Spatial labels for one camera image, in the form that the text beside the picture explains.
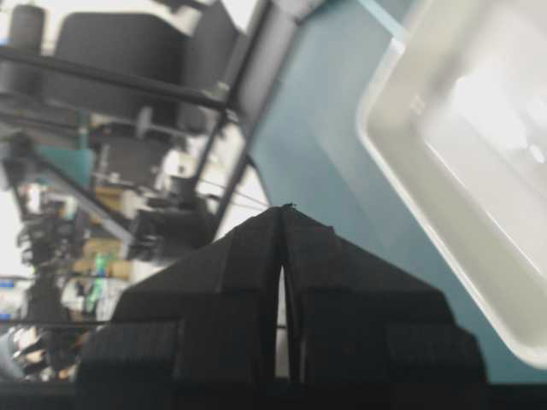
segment teal wall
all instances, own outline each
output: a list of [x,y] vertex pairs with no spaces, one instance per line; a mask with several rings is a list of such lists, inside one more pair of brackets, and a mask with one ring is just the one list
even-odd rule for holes
[[38,147],[38,152],[74,182],[84,188],[89,187],[93,162],[95,161],[93,151],[90,149],[66,149],[42,145]]
[[[412,5],[377,3],[399,21]],[[440,288],[492,382],[547,381],[507,350],[358,139],[357,104],[390,40],[357,0],[332,0],[303,25],[253,151],[268,194]]]

